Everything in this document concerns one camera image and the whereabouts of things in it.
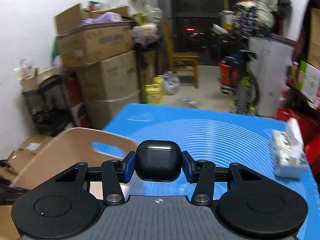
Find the beige plastic storage bin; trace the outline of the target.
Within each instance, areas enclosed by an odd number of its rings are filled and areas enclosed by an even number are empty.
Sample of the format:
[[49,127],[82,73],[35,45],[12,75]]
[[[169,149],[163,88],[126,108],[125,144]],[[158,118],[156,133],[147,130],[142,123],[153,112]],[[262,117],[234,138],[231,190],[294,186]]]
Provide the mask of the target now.
[[123,160],[112,153],[95,151],[94,142],[117,147],[125,154],[136,150],[138,146],[136,141],[118,134],[90,128],[70,128],[48,142],[25,165],[10,186],[31,190],[79,162],[96,167],[107,160]]

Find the black earbuds case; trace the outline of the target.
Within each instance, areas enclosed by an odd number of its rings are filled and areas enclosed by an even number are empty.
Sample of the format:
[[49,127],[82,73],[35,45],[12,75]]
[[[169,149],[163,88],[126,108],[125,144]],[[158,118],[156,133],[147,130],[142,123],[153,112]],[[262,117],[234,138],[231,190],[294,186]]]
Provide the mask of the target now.
[[136,149],[135,172],[141,180],[173,182],[181,168],[182,151],[173,141],[146,140]]

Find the tissue pack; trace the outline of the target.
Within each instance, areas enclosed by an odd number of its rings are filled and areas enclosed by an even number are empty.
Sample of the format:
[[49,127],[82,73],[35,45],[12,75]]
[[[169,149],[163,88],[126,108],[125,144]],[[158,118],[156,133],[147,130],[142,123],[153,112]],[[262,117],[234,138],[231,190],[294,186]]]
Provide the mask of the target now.
[[307,170],[304,142],[297,119],[289,118],[284,131],[272,130],[270,150],[276,176],[300,179]]

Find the open cardboard box on floor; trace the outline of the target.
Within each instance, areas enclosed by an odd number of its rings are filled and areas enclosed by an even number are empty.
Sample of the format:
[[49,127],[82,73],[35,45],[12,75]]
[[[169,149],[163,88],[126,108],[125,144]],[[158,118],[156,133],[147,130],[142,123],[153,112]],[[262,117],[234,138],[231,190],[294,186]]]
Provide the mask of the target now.
[[27,163],[29,163],[52,138],[53,137],[48,135],[32,135],[23,142],[18,149],[14,150],[8,159],[1,160],[1,167],[6,167],[10,172],[18,175]]

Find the blue silicone mat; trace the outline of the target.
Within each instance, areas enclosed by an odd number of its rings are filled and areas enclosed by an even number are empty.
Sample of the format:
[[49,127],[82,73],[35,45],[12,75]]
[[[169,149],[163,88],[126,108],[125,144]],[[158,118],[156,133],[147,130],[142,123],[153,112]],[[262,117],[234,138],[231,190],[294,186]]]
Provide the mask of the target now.
[[131,103],[122,108],[103,130],[144,140],[171,140],[194,159],[212,161],[218,167],[241,163],[296,191],[308,204],[308,216],[299,239],[319,239],[319,192],[311,170],[299,180],[274,175],[270,151],[271,133],[285,123],[274,119],[201,109]]

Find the black metal shelf cart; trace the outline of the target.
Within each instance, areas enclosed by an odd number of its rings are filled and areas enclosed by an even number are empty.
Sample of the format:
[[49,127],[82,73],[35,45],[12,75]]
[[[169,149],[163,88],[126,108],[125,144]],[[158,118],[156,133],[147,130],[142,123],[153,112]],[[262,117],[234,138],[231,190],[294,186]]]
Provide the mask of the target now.
[[22,92],[22,95],[39,134],[55,137],[65,129],[75,127],[59,75],[47,78],[37,89]]

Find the green kids bicycle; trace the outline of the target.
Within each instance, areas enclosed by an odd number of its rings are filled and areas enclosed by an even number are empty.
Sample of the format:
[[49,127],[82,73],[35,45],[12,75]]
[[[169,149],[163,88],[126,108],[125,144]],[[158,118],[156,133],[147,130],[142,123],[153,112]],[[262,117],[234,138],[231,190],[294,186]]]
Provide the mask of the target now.
[[220,90],[232,94],[231,113],[257,116],[260,89],[251,71],[251,62],[256,58],[255,52],[240,50],[237,57],[226,56],[219,62]]

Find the large stacked cardboard box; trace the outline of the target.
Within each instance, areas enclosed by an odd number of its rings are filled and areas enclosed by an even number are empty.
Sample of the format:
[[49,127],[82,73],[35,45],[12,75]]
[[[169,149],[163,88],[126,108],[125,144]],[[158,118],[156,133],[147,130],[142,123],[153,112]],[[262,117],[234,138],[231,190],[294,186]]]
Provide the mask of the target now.
[[76,73],[95,129],[103,128],[127,104],[140,102],[134,51],[79,68]]

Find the green white product box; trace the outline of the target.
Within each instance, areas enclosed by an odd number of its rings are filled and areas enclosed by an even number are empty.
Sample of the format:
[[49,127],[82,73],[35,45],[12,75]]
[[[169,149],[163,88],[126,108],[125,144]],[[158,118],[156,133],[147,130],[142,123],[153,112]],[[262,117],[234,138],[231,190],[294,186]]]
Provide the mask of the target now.
[[297,76],[296,88],[314,102],[319,91],[319,69],[301,61]]

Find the white plastic bag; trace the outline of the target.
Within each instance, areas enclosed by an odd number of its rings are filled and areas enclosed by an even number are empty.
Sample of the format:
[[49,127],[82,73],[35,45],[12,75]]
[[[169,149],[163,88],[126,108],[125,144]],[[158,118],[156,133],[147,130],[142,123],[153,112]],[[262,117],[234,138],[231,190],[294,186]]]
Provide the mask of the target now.
[[165,95],[174,95],[178,92],[180,88],[180,80],[175,73],[171,71],[165,72],[162,75],[162,80]]

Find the yellow detergent jug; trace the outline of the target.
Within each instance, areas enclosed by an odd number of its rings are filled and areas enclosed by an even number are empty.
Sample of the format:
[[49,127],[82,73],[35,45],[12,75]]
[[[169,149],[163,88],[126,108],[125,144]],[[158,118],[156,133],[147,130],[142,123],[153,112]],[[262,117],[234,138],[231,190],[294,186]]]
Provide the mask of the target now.
[[145,85],[146,103],[160,105],[164,96],[163,79],[160,75],[153,78],[152,84]]

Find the wooden chair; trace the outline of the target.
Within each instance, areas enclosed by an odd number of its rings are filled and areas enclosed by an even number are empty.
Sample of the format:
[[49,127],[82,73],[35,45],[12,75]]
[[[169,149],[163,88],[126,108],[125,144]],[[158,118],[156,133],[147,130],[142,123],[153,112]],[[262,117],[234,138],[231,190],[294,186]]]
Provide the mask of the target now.
[[171,72],[192,72],[194,76],[194,87],[199,88],[199,65],[198,54],[193,52],[175,52],[170,38],[170,31],[166,20],[162,19],[164,38],[167,44],[169,69]]

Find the upper open cardboard box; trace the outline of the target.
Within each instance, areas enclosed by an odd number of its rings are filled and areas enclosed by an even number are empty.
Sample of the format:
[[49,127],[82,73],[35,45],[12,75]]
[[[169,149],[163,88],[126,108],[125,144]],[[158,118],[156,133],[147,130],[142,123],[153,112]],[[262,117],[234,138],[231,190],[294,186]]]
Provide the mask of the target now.
[[55,16],[57,45],[66,68],[90,66],[132,49],[131,22],[109,12],[104,19],[81,4]]

